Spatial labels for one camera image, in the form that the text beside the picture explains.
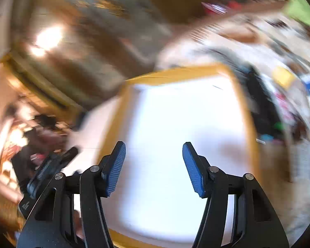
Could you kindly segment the white box with yellow tape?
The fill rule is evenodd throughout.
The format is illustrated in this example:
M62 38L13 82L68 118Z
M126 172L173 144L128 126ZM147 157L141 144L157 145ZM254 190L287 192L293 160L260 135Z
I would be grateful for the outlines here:
M104 156L118 141L126 145L116 189L102 202L113 244L191 247L207 202L193 157L228 174L257 174L255 138L242 89L224 64L127 80L100 149Z

